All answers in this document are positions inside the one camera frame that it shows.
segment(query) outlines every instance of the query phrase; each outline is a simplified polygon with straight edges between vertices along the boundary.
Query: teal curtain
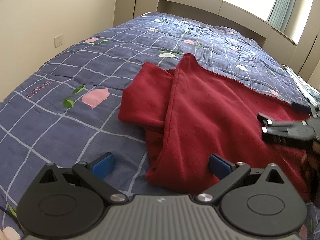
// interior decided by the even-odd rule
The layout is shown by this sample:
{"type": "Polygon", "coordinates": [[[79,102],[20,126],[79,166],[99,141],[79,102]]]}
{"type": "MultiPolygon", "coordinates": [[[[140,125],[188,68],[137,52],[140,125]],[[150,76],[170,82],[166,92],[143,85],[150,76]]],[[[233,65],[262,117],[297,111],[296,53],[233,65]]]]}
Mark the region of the teal curtain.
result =
{"type": "Polygon", "coordinates": [[[295,0],[276,0],[268,17],[268,23],[284,32],[292,13],[294,2],[295,0]]]}

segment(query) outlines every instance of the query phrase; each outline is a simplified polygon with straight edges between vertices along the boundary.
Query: checkered blanket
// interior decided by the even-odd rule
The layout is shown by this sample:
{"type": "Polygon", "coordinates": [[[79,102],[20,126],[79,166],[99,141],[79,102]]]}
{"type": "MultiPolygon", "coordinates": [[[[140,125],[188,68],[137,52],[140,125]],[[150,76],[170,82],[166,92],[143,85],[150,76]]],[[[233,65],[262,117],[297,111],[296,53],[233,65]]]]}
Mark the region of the checkered blanket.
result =
{"type": "MultiPolygon", "coordinates": [[[[113,187],[127,195],[173,193],[145,181],[144,131],[117,115],[122,90],[144,62],[167,70],[186,52],[202,67],[258,92],[307,103],[288,73],[255,41],[229,28],[150,13],[69,47],[0,104],[0,204],[15,207],[47,162],[71,167],[105,152],[116,160],[105,179],[113,187]]],[[[0,215],[1,227],[12,226],[0,215]]]]}

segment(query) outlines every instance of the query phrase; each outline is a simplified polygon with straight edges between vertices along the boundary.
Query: wall socket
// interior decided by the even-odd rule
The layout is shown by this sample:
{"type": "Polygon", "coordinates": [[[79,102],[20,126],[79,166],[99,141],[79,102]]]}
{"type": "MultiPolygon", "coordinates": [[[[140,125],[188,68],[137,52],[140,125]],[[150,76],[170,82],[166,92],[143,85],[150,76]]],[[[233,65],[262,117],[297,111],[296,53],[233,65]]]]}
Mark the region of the wall socket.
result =
{"type": "Polygon", "coordinates": [[[54,42],[54,47],[59,47],[60,45],[62,45],[62,39],[63,39],[63,34],[60,34],[59,36],[55,37],[53,39],[54,42]]]}

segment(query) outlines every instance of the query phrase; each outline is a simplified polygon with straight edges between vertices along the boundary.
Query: red cloth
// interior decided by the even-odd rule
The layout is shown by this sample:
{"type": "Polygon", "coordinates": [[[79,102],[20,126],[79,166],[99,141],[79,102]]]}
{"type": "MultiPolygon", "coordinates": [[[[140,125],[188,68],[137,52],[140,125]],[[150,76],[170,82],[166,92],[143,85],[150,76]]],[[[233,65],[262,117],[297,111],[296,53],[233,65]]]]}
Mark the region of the red cloth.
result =
{"type": "Polygon", "coordinates": [[[277,163],[308,200],[300,174],[305,151],[264,143],[258,112],[277,121],[307,118],[290,104],[206,70],[185,54],[175,70],[144,63],[123,91],[119,119],[146,131],[151,184],[199,193],[219,181],[208,169],[209,156],[216,153],[252,168],[277,163]]]}

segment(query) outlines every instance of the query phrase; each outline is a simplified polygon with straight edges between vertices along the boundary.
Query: metal screw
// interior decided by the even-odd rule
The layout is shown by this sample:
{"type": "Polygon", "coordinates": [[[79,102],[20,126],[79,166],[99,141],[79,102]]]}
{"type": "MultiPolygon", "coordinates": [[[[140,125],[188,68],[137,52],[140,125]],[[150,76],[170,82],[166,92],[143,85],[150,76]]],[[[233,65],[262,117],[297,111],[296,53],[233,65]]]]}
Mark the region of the metal screw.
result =
{"type": "Polygon", "coordinates": [[[113,202],[123,202],[126,200],[126,196],[122,193],[113,194],[110,196],[110,199],[113,202]]]}
{"type": "Polygon", "coordinates": [[[197,196],[197,199],[201,202],[209,202],[213,200],[213,196],[208,193],[201,193],[197,196]]]}

